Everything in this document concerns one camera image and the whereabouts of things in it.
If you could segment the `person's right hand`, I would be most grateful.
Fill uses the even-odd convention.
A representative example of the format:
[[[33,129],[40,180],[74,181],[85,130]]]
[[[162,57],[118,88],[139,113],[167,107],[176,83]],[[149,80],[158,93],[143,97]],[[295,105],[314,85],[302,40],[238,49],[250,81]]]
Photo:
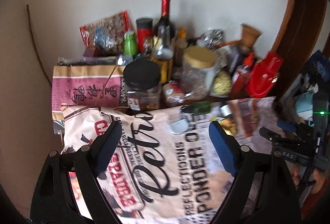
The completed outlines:
[[[296,186],[298,186],[300,183],[300,177],[299,177],[300,166],[294,164],[291,171],[292,171],[293,182]],[[325,183],[325,180],[327,179],[325,173],[323,173],[322,171],[319,171],[318,169],[315,169],[313,171],[313,178],[316,182],[314,183],[314,187],[310,191],[310,194],[318,193],[322,189],[323,184]]]

